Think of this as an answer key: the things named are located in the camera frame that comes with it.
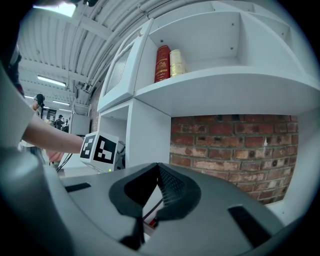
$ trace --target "ceiling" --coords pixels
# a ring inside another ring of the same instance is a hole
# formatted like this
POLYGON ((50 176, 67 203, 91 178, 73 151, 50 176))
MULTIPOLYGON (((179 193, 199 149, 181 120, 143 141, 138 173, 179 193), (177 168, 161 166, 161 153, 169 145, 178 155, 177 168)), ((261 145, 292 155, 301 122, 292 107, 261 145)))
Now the ceiling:
POLYGON ((45 105, 53 109, 88 105, 93 88, 103 83, 129 33, 151 18, 194 2, 199 0, 99 0, 94 7, 79 2, 72 17, 32 9, 21 22, 18 37, 19 79, 25 95, 41 93, 45 105), (39 80, 38 75, 65 82, 66 87, 39 80))

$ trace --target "black slot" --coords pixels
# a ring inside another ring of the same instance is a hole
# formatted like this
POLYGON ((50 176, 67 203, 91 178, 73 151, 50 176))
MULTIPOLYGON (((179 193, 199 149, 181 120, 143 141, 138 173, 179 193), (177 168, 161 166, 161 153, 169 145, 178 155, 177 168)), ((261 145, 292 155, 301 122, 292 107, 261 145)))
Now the black slot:
POLYGON ((253 248, 262 245, 271 238, 270 234, 242 206, 229 208, 228 211, 253 248))
POLYGON ((77 185, 71 185, 71 186, 65 186, 65 190, 70 193, 70 192, 74 192, 74 191, 78 191, 78 190, 83 190, 83 189, 86 189, 86 188, 90 188, 91 185, 89 183, 80 183, 80 184, 77 184, 77 185))

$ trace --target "fluorescent light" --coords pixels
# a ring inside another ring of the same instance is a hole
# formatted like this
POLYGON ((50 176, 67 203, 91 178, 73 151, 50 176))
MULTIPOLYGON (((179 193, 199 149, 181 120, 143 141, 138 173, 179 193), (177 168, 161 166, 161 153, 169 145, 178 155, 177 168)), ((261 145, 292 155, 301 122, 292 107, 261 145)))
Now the fluorescent light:
POLYGON ((62 108, 59 108, 59 110, 71 112, 71 110, 66 110, 66 109, 62 109, 62 108))
POLYGON ((54 103, 58 103, 58 104, 62 104, 62 105, 70 106, 70 104, 69 104, 69 103, 64 103, 64 102, 55 101, 55 100, 53 100, 52 102, 54 102, 54 103))
POLYGON ((66 87, 66 83, 65 82, 59 82, 57 80, 53 80, 51 78, 47 78, 47 77, 44 77, 44 76, 41 76, 41 75, 38 75, 38 79, 42 80, 42 81, 46 81, 46 82, 52 83, 52 84, 55 84, 55 85, 58 85, 58 86, 66 87))
POLYGON ((34 5, 33 8, 52 11, 55 13, 66 15, 68 17, 72 17, 72 15, 74 14, 74 12, 76 10, 76 6, 74 4, 65 3, 65 2, 59 4, 58 6, 37 6, 37 5, 34 5))

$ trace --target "cabinet door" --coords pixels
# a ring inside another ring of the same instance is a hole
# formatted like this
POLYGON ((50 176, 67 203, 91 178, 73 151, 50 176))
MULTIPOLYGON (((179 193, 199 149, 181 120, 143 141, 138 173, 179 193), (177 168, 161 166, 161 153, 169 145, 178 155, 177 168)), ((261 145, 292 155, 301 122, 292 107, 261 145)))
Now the cabinet door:
POLYGON ((119 104, 134 95, 138 67, 154 19, 133 31, 120 45, 106 74, 98 112, 119 104))

